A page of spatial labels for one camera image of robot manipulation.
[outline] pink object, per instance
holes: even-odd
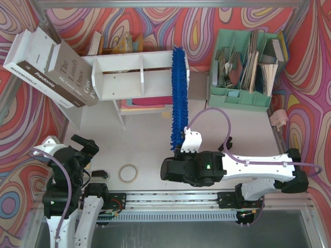
[[[136,98],[132,100],[132,104],[140,106],[172,104],[172,97]]]
[[[139,106],[139,105],[136,105],[136,106],[132,106],[132,105],[128,105],[126,103],[126,100],[121,100],[121,108],[122,109],[125,109],[125,110],[135,110],[135,109],[151,109],[151,108],[154,108],[154,109],[162,109],[164,108],[165,105],[164,104],[160,104],[160,105],[150,105],[150,106]]]
[[[286,125],[286,122],[289,120],[286,110],[276,110],[273,115],[269,118],[271,126],[277,128],[279,132],[279,128]]]

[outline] metal rail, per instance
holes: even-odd
[[[35,0],[42,9],[126,7],[292,7],[304,0]]]

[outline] cable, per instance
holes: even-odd
[[[81,189],[84,188],[88,183],[89,181],[91,180],[91,175],[88,173],[87,170],[83,169],[83,172],[85,172],[87,175],[88,175],[88,180],[86,181],[86,183],[84,183],[82,186],[81,186]]]
[[[230,122],[230,118],[229,116],[226,114],[226,112],[224,112],[223,110],[221,110],[220,108],[217,108],[217,107],[208,107],[204,110],[201,110],[194,118],[193,120],[189,123],[189,125],[187,126],[187,129],[191,128],[192,124],[196,121],[196,119],[201,115],[203,114],[204,112],[207,112],[209,110],[216,110],[216,111],[219,111],[221,112],[224,117],[227,119],[227,122],[228,122],[228,133],[227,133],[227,136],[223,142],[223,146],[224,146],[224,151],[225,153],[231,158],[233,159],[234,161],[236,161],[237,163],[240,163],[240,164],[246,164],[246,161],[244,160],[240,160],[238,158],[236,158],[234,155],[232,155],[230,153],[230,151],[228,150],[227,148],[227,142],[228,142],[228,139],[230,137],[230,134],[231,134],[231,122]],[[249,161],[249,164],[253,164],[253,165],[284,165],[284,162],[260,162],[260,161]],[[308,177],[313,177],[313,176],[316,176],[318,175],[319,173],[322,172],[323,168],[319,165],[316,165],[316,164],[310,164],[310,163],[303,163],[303,162],[287,162],[287,165],[298,165],[298,166],[310,166],[310,167],[315,167],[318,169],[317,172],[315,173],[312,173],[310,175],[308,175]]]
[[[122,211],[123,206],[122,206],[122,204],[121,204],[118,200],[116,200],[116,199],[111,199],[110,201],[111,201],[111,202],[116,202],[116,203],[118,203],[118,205],[119,205],[119,210]]]
[[[256,217],[254,220],[253,220],[253,222],[252,223],[250,223],[249,225],[245,225],[245,226],[251,226],[251,225],[253,225],[253,224],[255,224],[258,220],[259,220],[259,218],[261,217],[261,215],[262,215],[262,210],[264,209],[264,196],[262,196],[262,206],[261,206],[261,209],[260,209],[260,213],[259,213],[259,215],[258,215],[258,217]]]
[[[40,150],[40,149],[37,149],[37,148],[31,148],[30,149],[31,151],[36,151],[38,153],[41,153],[43,154],[45,157],[53,160],[53,162],[62,170],[64,176],[66,177],[67,179],[67,184],[68,184],[68,200],[67,200],[67,203],[66,203],[66,207],[64,208],[63,210],[63,213],[62,213],[62,216],[61,216],[61,219],[60,219],[60,222],[58,223],[57,225],[57,229],[56,229],[56,233],[55,233],[55,248],[58,247],[58,242],[57,240],[59,239],[59,233],[60,233],[60,229],[61,229],[61,226],[62,226],[62,222],[64,220],[64,217],[66,216],[67,214],[67,211],[68,211],[68,208],[69,208],[69,205],[70,205],[70,202],[71,202],[71,195],[72,195],[72,189],[71,189],[71,181],[70,181],[70,177],[69,177],[69,174],[68,172],[66,171],[66,169],[63,167],[63,165],[59,162],[59,160],[57,160],[56,158],[54,158],[52,155],[48,154],[47,152],[44,152],[43,150]]]
[[[200,185],[200,183],[198,182],[193,182],[190,179],[187,179],[185,176],[183,176],[183,180],[186,181],[187,183],[189,183],[190,185],[194,186],[194,185]]]

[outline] paper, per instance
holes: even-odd
[[[278,64],[260,64],[264,81],[264,93],[272,95]]]
[[[229,93],[228,93],[228,96],[229,97],[238,97],[239,96],[239,91],[230,91]]]

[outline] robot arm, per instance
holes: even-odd
[[[308,178],[298,166],[288,165],[300,162],[297,149],[272,157],[243,157],[246,161],[238,163],[229,155],[219,151],[199,152],[202,138],[200,133],[185,131],[185,140],[181,148],[175,150],[174,157],[167,158],[161,166],[161,179],[189,183],[194,187],[207,187],[220,180],[233,178],[258,178],[250,183],[236,186],[237,201],[255,201],[261,196],[276,191],[283,193],[301,193],[308,189]],[[270,165],[281,162],[283,165]]]
[[[90,183],[85,188],[83,213],[75,235],[79,198],[82,195],[83,169],[99,151],[99,147],[94,141],[83,139],[77,135],[71,139],[83,145],[84,148],[77,151],[72,147],[67,147],[61,144],[55,136],[47,137],[42,145],[35,147],[56,158],[68,173],[71,182],[72,194],[71,199],[69,199],[68,184],[63,171],[54,161],[48,163],[48,166],[53,169],[53,176],[47,183],[47,190],[42,198],[42,203],[49,226],[51,248],[90,247],[97,216],[109,195],[107,185],[104,183]],[[61,223],[67,201],[70,201],[70,205]]]

